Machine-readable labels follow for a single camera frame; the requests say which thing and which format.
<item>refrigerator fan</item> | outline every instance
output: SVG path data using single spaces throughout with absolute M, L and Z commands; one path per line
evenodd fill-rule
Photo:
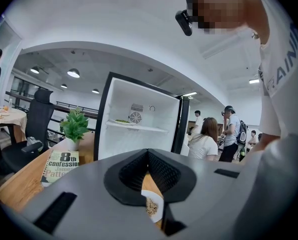
M 142 120 L 142 117 L 141 117 L 141 114 L 139 112 L 132 112 L 129 119 L 132 123 L 138 124 Z

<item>refrigerator shelf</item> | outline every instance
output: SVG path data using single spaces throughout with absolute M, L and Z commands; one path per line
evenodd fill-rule
M 106 126 L 128 128 L 128 129 L 135 129 L 135 130 L 144 130 L 144 131 L 168 133 L 167 130 L 161 129 L 161 128 L 158 128 L 158 127 L 149 127 L 149 126 L 143 126 L 143 125 L 138 125 L 138 124 L 132 124 L 132 125 L 117 124 L 117 123 L 113 122 L 112 120 L 108 120 L 105 123 L 105 125 Z

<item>white pot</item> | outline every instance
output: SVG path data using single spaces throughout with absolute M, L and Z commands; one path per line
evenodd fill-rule
M 69 151 L 77 151 L 78 150 L 80 139 L 78 139 L 76 143 L 74 143 L 74 141 L 70 138 L 66 138 L 66 141 L 67 141 L 67 148 Z

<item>black office chair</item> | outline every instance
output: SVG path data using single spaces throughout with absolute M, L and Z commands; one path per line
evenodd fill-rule
M 15 173 L 49 148 L 47 128 L 55 109 L 55 105 L 50 103 L 51 93 L 51 90 L 43 89 L 35 92 L 34 99 L 30 103 L 27 125 L 25 127 L 25 136 L 27 138 L 34 137 L 43 144 L 37 142 L 27 146 L 27 141 L 22 141 L 7 146 L 2 150 L 3 161 Z

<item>green plant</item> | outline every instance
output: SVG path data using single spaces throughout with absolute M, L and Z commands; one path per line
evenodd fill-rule
M 83 140 L 84 133 L 88 132 L 88 118 L 80 112 L 79 107 L 75 110 L 70 110 L 66 118 L 67 121 L 60 123 L 60 127 L 63 127 L 65 136 L 74 143 L 78 140 Z

